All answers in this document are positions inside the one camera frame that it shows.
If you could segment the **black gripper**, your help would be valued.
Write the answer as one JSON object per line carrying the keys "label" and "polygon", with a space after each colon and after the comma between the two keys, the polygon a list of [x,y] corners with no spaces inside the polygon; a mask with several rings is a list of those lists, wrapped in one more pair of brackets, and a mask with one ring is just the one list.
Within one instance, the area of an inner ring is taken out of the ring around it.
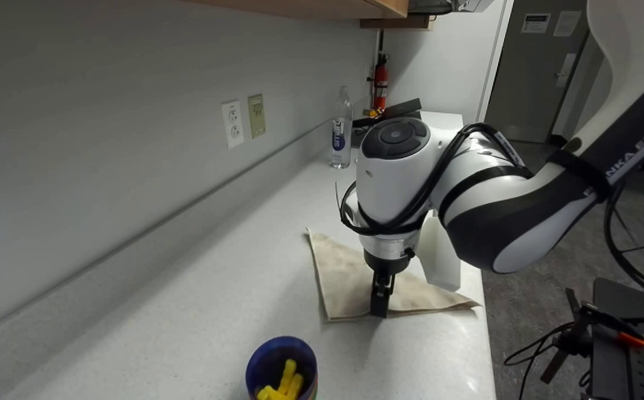
{"label": "black gripper", "polygon": [[405,252],[400,258],[386,261],[374,254],[364,254],[367,265],[374,270],[372,314],[379,319],[389,315],[389,300],[396,288],[396,275],[403,273],[414,258],[414,252]]}

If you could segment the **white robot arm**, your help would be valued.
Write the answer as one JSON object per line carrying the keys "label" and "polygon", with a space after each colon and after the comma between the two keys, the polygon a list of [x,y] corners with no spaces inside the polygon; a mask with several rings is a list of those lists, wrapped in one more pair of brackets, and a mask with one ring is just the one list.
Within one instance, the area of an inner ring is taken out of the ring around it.
{"label": "white robot arm", "polygon": [[545,258],[644,160],[644,0],[586,0],[586,18],[613,85],[545,168],[532,171],[487,123],[445,133],[400,116],[367,131],[349,186],[359,201],[340,206],[340,220],[362,240],[376,315],[419,256],[426,215],[460,261],[513,273]]}

